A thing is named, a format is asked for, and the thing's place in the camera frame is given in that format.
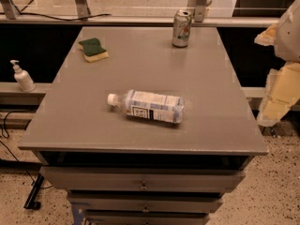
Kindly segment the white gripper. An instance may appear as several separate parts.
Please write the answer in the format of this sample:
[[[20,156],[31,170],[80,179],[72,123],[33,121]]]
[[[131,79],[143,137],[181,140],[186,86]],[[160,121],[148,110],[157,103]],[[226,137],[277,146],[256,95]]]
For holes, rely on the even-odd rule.
[[[257,122],[263,127],[278,123],[300,99],[300,0],[294,0],[280,17],[255,37],[262,46],[273,46],[275,55],[286,62],[280,69],[267,75],[265,95],[259,107]]]

